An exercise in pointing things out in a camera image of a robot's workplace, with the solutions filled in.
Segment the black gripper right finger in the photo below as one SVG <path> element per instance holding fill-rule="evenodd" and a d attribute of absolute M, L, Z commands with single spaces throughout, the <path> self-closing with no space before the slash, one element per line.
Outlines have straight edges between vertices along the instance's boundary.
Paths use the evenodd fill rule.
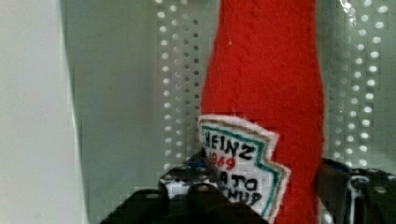
<path fill-rule="evenodd" d="M 333 224 L 396 224 L 395 174 L 323 159 L 317 183 Z"/>

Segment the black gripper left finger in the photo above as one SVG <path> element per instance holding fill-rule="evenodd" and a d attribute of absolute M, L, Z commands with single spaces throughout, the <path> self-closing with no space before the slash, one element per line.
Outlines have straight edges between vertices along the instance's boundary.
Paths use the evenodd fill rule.
<path fill-rule="evenodd" d="M 100 224 L 268 224 L 215 185 L 214 165 L 197 153 L 159 178 L 158 188 L 129 196 Z"/>

